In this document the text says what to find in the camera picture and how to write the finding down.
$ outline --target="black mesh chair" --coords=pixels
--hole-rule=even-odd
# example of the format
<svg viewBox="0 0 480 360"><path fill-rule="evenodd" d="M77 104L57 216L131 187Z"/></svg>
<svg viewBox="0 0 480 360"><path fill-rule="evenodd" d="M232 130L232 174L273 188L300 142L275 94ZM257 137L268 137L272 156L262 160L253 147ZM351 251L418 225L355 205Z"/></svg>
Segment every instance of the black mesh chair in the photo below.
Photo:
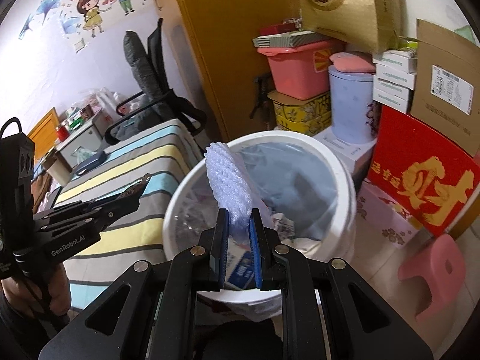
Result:
<svg viewBox="0 0 480 360"><path fill-rule="evenodd" d="M127 31L123 39L125 58L133 76L142 89L117 106L121 119L109 126L105 133L106 145L115 145L136 133L171 119L179 119L193 135L200 133L206 125L205 112L195 108L187 99L178 97L170 88L162 51L162 22L148 37L148 53L136 32ZM122 109L129 102L141 98L140 107L124 115Z"/></svg>

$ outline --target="blue case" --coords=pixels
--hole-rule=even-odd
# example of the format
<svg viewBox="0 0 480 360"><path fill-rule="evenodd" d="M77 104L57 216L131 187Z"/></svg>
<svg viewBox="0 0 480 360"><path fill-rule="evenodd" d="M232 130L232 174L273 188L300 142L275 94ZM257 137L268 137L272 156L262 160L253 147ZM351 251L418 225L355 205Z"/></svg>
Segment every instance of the blue case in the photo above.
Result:
<svg viewBox="0 0 480 360"><path fill-rule="evenodd" d="M78 166L75 168L75 174L77 176L82 176L85 173L95 169L97 166L102 165L106 159L107 159L107 154L103 150L99 151L94 155L92 155L87 160L78 164Z"/></svg>

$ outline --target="wooden door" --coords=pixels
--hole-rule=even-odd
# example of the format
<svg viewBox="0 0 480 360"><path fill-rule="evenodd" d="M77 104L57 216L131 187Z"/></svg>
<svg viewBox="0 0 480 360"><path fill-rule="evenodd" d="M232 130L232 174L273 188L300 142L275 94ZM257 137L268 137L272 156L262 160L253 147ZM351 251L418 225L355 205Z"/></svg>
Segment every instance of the wooden door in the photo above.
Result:
<svg viewBox="0 0 480 360"><path fill-rule="evenodd" d="M298 0L177 0L203 89L224 140L265 129L250 120L254 78L269 71L252 38L258 29L299 15Z"/></svg>
<svg viewBox="0 0 480 360"><path fill-rule="evenodd" d="M57 140L56 127L59 125L59 118L57 111L52 108L44 117L32 128L28 133L30 138L35 143L34 159L38 161L55 145Z"/></svg>

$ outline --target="tiled floor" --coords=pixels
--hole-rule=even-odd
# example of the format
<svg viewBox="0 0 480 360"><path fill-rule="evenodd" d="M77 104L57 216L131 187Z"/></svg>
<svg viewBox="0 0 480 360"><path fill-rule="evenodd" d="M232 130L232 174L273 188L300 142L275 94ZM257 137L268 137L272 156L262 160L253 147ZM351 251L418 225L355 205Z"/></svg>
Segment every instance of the tiled floor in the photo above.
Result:
<svg viewBox="0 0 480 360"><path fill-rule="evenodd" d="M353 268L411 325L425 340L438 359L450 347L470 317L480 298L480 220L473 229L466 231L457 240L466 260L465 285L461 288L456 303L446 307L435 316L417 322L415 315L429 303L431 296L426 282L411 278L400 282L397 271L402 262L421 250L430 236L419 232L404 249L396 249L379 232L357 216L357 237Z"/></svg>

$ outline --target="pink plastic basket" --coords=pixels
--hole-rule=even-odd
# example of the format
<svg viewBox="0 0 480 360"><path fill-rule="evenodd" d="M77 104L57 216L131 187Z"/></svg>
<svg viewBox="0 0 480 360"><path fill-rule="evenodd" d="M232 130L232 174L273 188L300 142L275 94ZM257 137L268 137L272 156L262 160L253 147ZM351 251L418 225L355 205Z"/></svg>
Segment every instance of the pink plastic basket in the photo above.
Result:
<svg viewBox="0 0 480 360"><path fill-rule="evenodd" d="M343 47L342 41L330 39L295 48L260 47L257 51L268 57L278 92L308 100L330 89L329 57Z"/></svg>

